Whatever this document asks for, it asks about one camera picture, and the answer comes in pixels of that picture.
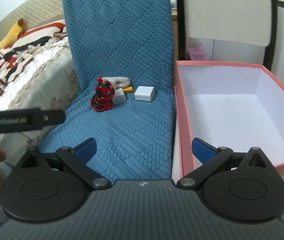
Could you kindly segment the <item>pink cardboard box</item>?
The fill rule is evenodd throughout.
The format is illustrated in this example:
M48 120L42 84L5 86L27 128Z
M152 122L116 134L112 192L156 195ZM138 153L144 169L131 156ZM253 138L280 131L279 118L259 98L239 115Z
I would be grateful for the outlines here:
M178 61L175 100L179 160L185 176L201 165L194 138L236 152L259 147L284 175L284 85L257 64Z

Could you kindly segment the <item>white charger cube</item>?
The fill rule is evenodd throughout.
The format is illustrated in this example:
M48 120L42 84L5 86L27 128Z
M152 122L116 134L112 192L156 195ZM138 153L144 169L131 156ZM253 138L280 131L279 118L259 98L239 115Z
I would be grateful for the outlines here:
M151 86L138 86L133 93L133 98L137 101L152 102L155 95L155 88Z

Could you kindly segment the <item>white chair backrest cushion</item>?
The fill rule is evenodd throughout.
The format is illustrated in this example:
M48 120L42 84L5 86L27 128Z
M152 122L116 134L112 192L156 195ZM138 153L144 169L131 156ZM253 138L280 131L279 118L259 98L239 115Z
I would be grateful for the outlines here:
M191 38L267 47L271 39L271 0L184 0Z

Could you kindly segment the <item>yellow handled screwdriver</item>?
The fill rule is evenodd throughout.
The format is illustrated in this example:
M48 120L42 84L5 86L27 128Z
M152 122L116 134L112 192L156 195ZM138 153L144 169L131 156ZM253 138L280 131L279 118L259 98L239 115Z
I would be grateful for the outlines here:
M127 86L124 87L122 90L124 91L124 93L131 93L134 91L134 88L132 86Z

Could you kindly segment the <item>striped red black blanket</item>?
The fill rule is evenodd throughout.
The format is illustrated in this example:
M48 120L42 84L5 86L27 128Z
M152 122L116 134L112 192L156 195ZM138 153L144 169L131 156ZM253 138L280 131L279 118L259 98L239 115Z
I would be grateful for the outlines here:
M44 46L66 35L65 21L55 21L22 34L15 43L0 49L0 96Z

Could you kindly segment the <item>small grey white adapter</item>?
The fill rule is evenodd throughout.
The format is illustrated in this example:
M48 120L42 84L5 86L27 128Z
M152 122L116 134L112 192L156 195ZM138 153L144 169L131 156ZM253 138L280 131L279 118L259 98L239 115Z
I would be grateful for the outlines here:
M114 104L122 103L126 101L126 95L122 88L118 88L115 90L114 96L112 98L112 102Z

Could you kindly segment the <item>red black figurine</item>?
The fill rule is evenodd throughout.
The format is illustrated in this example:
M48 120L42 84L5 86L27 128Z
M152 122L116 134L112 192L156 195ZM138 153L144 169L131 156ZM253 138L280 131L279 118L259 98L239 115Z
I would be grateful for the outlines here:
M113 97L115 89L112 83L101 77L97 78L98 84L95 87L95 93L90 100L90 106L94 111L104 112L110 110L113 106Z

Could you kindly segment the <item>floral beige sofa cover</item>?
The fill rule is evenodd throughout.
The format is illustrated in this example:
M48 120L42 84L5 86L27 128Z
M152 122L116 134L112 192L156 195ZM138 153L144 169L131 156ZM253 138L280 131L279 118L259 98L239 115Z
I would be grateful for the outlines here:
M39 107L67 109L79 92L69 40L36 49L33 60L0 96L0 111Z

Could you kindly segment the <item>blue quilted sofa cover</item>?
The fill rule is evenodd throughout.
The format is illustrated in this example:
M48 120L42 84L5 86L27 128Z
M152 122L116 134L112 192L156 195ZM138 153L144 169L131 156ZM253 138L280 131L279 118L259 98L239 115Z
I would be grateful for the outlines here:
M41 141L41 152L97 143L88 166L118 179L169 179L175 124L170 0L62 0L80 93L66 120ZM150 102L128 94L98 112L92 97L102 82L114 88L153 87Z

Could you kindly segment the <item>white fluffy sock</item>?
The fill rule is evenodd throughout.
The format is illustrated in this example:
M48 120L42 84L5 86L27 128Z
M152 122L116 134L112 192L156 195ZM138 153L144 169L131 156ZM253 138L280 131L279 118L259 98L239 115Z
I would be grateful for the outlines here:
M128 77L115 76L115 77L103 77L103 80L108 80L115 89L124 88L131 85L131 81Z

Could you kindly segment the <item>yellow plush toy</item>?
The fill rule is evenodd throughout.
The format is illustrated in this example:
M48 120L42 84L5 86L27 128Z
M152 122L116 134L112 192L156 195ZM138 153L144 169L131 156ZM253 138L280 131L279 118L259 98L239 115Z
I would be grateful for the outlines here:
M21 18L13 24L8 34L0 41L0 49L6 48L8 45L15 43L24 33L24 20Z

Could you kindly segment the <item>small pink paper box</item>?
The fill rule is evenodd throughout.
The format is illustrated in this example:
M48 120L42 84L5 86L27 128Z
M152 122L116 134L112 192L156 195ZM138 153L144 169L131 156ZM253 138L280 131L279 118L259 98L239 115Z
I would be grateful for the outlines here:
M191 61L209 61L202 44L197 47L187 47Z

